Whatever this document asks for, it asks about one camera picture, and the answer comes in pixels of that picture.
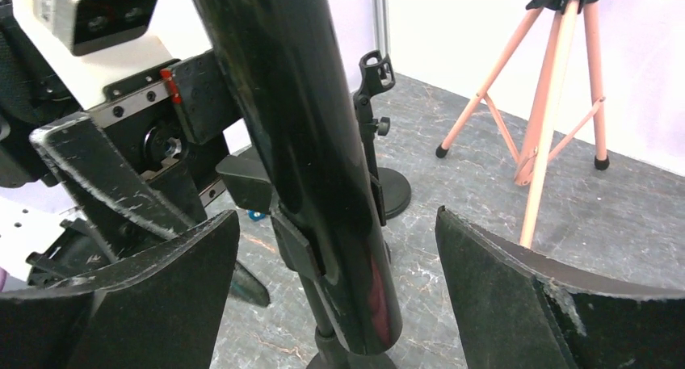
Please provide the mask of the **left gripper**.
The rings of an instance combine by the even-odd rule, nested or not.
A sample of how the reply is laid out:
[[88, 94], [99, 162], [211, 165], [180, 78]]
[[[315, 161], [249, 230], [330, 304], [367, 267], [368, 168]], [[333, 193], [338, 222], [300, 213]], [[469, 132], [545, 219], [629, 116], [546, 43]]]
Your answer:
[[210, 52], [170, 60], [80, 106], [1, 5], [1, 185], [62, 184], [102, 249], [142, 249], [206, 219], [237, 111]]

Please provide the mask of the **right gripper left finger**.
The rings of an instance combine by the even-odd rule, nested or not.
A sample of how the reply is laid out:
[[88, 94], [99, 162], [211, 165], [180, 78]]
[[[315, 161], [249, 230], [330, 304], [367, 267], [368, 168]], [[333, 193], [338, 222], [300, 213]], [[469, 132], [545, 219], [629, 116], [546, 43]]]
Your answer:
[[227, 211], [55, 287], [2, 294], [2, 367], [209, 367], [239, 237]]

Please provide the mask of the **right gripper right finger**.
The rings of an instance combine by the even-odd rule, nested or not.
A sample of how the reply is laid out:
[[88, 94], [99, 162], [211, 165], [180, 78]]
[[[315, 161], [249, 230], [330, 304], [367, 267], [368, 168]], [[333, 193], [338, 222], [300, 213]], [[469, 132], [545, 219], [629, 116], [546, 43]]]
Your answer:
[[469, 367], [683, 367], [682, 291], [566, 265], [445, 207], [435, 239]]

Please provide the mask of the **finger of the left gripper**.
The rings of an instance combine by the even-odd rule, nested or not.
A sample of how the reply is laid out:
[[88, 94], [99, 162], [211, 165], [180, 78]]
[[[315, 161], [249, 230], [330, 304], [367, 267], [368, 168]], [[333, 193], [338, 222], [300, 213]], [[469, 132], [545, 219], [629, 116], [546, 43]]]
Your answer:
[[229, 288], [229, 297], [260, 308], [271, 304], [267, 287], [239, 261], [235, 262]]

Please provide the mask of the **black microphone silver grille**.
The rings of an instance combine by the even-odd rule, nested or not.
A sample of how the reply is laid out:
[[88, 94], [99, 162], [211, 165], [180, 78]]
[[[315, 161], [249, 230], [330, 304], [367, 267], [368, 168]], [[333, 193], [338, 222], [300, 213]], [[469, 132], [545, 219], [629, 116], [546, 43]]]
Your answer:
[[339, 341], [384, 353], [402, 319], [328, 0], [193, 2]]

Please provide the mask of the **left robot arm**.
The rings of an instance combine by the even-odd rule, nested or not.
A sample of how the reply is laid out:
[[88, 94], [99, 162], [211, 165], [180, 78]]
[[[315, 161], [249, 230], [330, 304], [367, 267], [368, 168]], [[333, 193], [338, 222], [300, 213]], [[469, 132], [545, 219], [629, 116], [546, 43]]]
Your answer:
[[237, 110], [212, 51], [104, 85], [85, 109], [1, 0], [1, 184], [62, 186], [76, 214], [27, 253], [28, 286], [47, 289], [175, 239], [208, 218]]

